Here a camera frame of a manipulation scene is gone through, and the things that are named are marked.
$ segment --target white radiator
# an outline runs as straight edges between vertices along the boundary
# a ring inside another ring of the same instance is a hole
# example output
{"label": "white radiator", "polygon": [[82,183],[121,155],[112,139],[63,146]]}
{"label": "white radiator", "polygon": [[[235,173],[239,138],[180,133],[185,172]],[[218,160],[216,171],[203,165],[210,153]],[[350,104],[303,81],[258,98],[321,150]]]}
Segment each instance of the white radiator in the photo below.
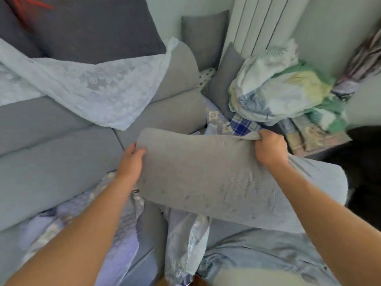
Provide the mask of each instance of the white radiator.
{"label": "white radiator", "polygon": [[231,42],[243,58],[284,43],[291,37],[308,2],[235,0],[222,57]]}

